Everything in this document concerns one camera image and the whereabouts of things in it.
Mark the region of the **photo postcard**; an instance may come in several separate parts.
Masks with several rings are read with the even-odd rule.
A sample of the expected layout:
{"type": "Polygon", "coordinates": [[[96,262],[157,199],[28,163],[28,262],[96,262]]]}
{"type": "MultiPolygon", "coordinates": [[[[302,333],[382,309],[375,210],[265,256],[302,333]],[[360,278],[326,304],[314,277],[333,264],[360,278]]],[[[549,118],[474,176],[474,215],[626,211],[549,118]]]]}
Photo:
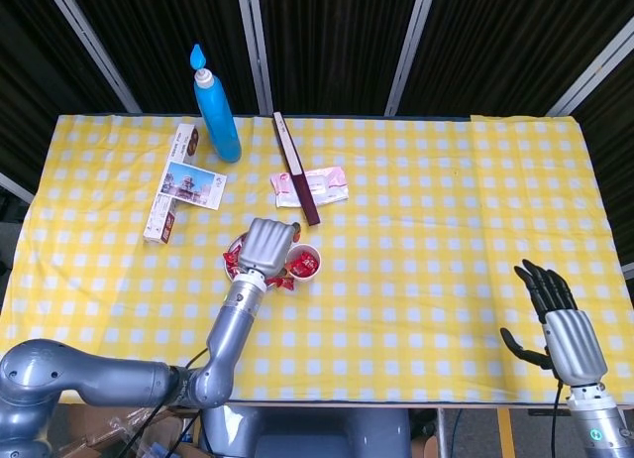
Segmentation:
{"type": "Polygon", "coordinates": [[[199,207],[217,210],[227,177],[224,174],[169,161],[164,169],[158,193],[199,207]]]}

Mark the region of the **large brown cardboard box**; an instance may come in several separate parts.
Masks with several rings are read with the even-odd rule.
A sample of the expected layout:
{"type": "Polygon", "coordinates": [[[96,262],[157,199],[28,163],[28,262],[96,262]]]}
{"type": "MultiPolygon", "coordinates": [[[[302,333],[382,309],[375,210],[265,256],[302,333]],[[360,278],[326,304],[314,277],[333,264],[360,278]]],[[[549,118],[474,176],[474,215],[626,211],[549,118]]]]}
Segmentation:
{"type": "Polygon", "coordinates": [[[165,456],[180,458],[169,449],[181,437],[190,443],[195,431],[197,413],[190,410],[162,408],[152,414],[149,408],[93,407],[73,405],[68,413],[69,441],[60,446],[55,458],[116,458],[123,448],[113,430],[110,421],[115,418],[131,420],[145,418],[143,425],[150,426],[149,435],[167,449],[165,456]]]}

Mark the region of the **dark red folded fan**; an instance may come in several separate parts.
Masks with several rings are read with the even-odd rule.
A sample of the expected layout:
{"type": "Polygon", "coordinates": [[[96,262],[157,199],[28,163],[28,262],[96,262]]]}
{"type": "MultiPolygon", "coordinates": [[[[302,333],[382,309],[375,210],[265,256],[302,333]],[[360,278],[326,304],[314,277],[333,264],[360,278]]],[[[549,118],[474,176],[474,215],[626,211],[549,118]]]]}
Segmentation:
{"type": "Polygon", "coordinates": [[[280,112],[274,112],[272,119],[278,143],[305,219],[309,226],[318,225],[320,223],[318,210],[286,122],[280,112]]]}

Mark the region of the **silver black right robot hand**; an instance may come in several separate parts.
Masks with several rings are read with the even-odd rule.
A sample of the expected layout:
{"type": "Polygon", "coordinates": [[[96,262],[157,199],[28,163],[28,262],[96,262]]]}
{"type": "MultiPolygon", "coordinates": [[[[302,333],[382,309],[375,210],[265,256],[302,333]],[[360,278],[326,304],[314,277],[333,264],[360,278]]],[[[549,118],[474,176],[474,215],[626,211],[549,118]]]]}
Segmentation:
{"type": "Polygon", "coordinates": [[[567,282],[557,272],[524,259],[514,272],[525,284],[546,340],[543,352],[523,348],[511,332],[500,335],[519,360],[550,370],[569,387],[601,382],[608,368],[587,314],[578,308],[567,282]]]}

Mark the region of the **yellow white checkered tablecloth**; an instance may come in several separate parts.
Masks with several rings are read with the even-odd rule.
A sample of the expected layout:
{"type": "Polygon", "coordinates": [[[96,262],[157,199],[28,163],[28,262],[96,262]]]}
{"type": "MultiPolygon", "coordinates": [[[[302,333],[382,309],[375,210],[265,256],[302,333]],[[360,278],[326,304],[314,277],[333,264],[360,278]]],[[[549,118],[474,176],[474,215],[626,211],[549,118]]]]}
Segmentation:
{"type": "MultiPolygon", "coordinates": [[[[284,169],[272,122],[237,122],[243,154],[221,172],[217,210],[180,205],[166,244],[143,231],[175,117],[58,119],[24,221],[4,304],[0,356],[33,338],[92,354],[182,365],[228,289],[223,255],[275,204],[284,169]]],[[[301,239],[316,278],[269,293],[237,366],[241,401],[549,403],[553,376],[517,360],[499,331],[545,339],[514,267],[557,271],[594,327],[605,385],[634,401],[634,311],[580,125],[572,118],[468,122],[289,119],[307,169],[339,167],[345,201],[301,239]]]]}

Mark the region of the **long white cardboard box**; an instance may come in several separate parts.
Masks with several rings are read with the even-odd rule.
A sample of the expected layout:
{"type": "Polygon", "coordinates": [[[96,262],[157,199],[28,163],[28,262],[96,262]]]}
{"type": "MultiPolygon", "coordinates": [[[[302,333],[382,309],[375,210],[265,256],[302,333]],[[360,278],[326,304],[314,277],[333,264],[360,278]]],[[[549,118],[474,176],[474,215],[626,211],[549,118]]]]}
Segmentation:
{"type": "Polygon", "coordinates": [[[171,162],[191,164],[197,150],[199,133],[193,124],[180,124],[167,154],[158,189],[144,230],[144,240],[167,244],[175,222],[177,181],[169,173],[171,162]]]}

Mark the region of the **blue squeeze bottle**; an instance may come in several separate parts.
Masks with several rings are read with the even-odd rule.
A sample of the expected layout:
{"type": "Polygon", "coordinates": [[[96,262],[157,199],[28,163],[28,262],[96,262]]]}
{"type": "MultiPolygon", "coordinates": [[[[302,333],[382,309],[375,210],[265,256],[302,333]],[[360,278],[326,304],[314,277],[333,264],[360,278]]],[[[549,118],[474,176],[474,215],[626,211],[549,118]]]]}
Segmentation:
{"type": "Polygon", "coordinates": [[[194,70],[195,99],[218,157],[236,163],[242,155],[236,124],[221,80],[206,67],[206,57],[198,44],[189,58],[194,70]]]}

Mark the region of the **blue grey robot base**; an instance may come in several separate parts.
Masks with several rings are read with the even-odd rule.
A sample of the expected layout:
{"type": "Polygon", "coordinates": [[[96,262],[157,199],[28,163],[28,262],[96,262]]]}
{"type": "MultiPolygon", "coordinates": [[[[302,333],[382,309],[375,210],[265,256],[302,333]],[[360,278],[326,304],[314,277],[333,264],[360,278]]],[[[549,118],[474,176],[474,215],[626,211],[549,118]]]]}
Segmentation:
{"type": "Polygon", "coordinates": [[[411,458],[408,411],[229,404],[205,409],[199,446],[215,458],[411,458]]]}

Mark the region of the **pink wet wipes pack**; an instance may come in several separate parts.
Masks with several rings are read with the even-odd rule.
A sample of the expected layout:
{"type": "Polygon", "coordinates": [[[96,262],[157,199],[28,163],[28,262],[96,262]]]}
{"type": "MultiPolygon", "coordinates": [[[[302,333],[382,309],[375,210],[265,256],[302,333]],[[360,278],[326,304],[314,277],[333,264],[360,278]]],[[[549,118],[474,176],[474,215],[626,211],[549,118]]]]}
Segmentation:
{"type": "MultiPolygon", "coordinates": [[[[349,187],[341,167],[330,167],[305,173],[308,186],[316,206],[347,200],[349,187]]],[[[270,177],[278,208],[298,208],[301,206],[291,176],[287,172],[275,173],[270,177]]]]}

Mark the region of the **white paper cup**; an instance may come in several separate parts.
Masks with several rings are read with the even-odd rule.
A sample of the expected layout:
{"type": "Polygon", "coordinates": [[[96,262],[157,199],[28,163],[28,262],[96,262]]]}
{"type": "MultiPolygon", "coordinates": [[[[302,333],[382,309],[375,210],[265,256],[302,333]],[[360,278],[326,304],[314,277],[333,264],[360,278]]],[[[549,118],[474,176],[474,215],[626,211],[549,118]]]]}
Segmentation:
{"type": "Polygon", "coordinates": [[[311,245],[308,244],[295,244],[288,252],[288,255],[286,257],[286,269],[288,270],[288,273],[297,281],[299,282],[308,282],[310,280],[312,280],[319,272],[321,268],[321,256],[320,253],[317,249],[315,249],[314,247],[312,247],[311,245]],[[318,261],[319,261],[319,267],[318,269],[314,272],[314,275],[308,279],[301,279],[298,278],[296,275],[292,274],[289,271],[289,266],[290,264],[296,260],[296,259],[301,259],[302,257],[302,253],[303,252],[308,252],[310,254],[312,254],[318,261]]]}

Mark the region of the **round steel plate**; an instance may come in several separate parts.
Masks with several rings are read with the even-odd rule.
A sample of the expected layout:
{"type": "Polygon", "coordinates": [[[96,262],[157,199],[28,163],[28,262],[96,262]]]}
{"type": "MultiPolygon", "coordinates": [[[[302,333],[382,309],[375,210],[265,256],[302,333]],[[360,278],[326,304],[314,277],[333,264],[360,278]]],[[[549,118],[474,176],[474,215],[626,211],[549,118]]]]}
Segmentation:
{"type": "Polygon", "coordinates": [[[226,251],[226,252],[235,252],[239,254],[238,262],[236,264],[232,264],[232,265],[237,265],[240,268],[240,272],[238,273],[238,275],[245,274],[247,272],[247,269],[240,264],[240,253],[242,251],[243,242],[246,239],[246,237],[247,237],[246,233],[239,235],[237,238],[233,240],[233,242],[229,245],[226,251]]]}

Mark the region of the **small brown cardboard box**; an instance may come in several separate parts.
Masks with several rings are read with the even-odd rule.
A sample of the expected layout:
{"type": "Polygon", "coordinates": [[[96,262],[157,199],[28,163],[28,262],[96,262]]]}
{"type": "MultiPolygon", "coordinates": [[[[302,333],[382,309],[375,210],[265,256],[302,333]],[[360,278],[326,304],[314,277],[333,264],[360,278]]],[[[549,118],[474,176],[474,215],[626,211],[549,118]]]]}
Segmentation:
{"type": "Polygon", "coordinates": [[[439,458],[436,436],[419,436],[411,440],[412,458],[439,458]]]}

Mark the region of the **grey metal table leg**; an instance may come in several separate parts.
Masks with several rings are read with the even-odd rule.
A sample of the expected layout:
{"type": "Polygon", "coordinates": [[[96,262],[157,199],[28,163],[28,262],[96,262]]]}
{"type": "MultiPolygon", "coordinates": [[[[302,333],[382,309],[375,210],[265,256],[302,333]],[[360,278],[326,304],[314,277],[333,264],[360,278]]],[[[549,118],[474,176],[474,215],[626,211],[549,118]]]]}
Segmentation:
{"type": "Polygon", "coordinates": [[[438,443],[438,457],[450,458],[450,452],[447,445],[446,414],[445,410],[441,407],[437,409],[436,438],[438,443]]]}

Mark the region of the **clear plastic bag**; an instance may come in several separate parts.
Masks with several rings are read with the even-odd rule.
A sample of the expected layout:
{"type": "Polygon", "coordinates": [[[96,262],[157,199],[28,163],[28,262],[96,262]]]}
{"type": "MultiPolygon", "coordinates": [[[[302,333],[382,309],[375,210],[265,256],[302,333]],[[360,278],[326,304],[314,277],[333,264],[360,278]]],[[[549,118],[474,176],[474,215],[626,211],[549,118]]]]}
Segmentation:
{"type": "Polygon", "coordinates": [[[145,418],[124,420],[115,417],[110,424],[116,438],[123,443],[118,458],[164,458],[167,449],[149,435],[150,426],[143,427],[145,418]]]}

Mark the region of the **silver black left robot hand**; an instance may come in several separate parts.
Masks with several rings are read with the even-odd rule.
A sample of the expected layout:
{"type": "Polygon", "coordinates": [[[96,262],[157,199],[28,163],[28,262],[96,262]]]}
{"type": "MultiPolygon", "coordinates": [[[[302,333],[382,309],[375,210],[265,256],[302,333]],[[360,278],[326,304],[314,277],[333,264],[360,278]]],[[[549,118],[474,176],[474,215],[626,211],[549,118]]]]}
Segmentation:
{"type": "Polygon", "coordinates": [[[291,244],[296,242],[301,226],[277,220],[255,218],[243,241],[238,264],[243,270],[255,270],[267,279],[285,268],[291,244]]]}

